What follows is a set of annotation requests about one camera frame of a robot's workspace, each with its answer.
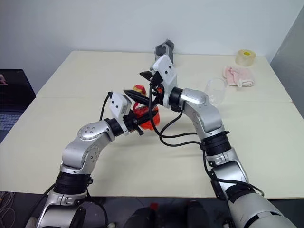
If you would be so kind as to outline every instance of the orange object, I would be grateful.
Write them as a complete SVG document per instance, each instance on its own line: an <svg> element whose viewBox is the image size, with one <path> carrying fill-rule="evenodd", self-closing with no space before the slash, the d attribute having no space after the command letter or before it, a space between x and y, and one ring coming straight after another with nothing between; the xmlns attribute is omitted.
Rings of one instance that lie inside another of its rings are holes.
<svg viewBox="0 0 304 228"><path fill-rule="evenodd" d="M141 93L143 96L146 96L146 89L144 88L143 85L135 85L133 87L133 90L136 92ZM149 109L147 106L140 106L138 107L139 103L135 102L134 106L133 106L133 112L135 113L136 117L142 117L143 115L147 114ZM158 126L160 124L160 115L159 112L157 112L157 114L153 117L153 121L155 126ZM143 123L142 125L140 125L141 128L143 128L144 130L153 130L151 121L147 121L145 123Z"/></svg>

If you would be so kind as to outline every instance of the gray wall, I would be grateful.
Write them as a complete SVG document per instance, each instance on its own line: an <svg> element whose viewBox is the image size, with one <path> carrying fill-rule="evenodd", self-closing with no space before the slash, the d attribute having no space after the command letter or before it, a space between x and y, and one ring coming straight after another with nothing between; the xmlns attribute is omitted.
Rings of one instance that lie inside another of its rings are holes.
<svg viewBox="0 0 304 228"><path fill-rule="evenodd" d="M35 92L72 50L153 52L271 61L304 0L0 0L0 68L22 68Z"/></svg>
<svg viewBox="0 0 304 228"><path fill-rule="evenodd" d="M272 60L271 67L304 118L304 7Z"/></svg>

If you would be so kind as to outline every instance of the clear plastic cup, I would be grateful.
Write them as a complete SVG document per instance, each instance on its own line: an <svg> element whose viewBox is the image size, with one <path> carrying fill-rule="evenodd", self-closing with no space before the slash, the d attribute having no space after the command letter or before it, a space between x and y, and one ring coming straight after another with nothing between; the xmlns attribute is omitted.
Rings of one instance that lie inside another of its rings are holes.
<svg viewBox="0 0 304 228"><path fill-rule="evenodd" d="M227 83L221 78L210 79L206 85L205 93L208 95L210 103L217 107L225 98Z"/></svg>

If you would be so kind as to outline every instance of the floor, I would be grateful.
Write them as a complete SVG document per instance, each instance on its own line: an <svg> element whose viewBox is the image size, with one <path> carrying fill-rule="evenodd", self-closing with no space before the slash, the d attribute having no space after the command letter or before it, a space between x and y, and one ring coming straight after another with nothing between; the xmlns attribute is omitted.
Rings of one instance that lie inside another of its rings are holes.
<svg viewBox="0 0 304 228"><path fill-rule="evenodd" d="M14 228L20 228L21 223L28 210L40 197L38 194L16 193L13 208L16 212L16 222ZM223 221L229 217L227 203L217 199L193 198L199 201L205 208L209 216L209 223L212 228L222 228ZM109 222L115 222L118 228L122 228L127 219L139 208L148 207L151 203L158 203L159 220L166 223L162 228L184 228L183 214L184 207L190 198L132 198L114 197L106 198L104 204ZM45 200L36 209L34 216L39 217ZM288 217L298 228L304 228L304 199L280 199L272 200L272 203ZM84 227L96 228L104 223L104 217L99 207L90 202L85 202L83 206L87 209L87 216Z"/></svg>

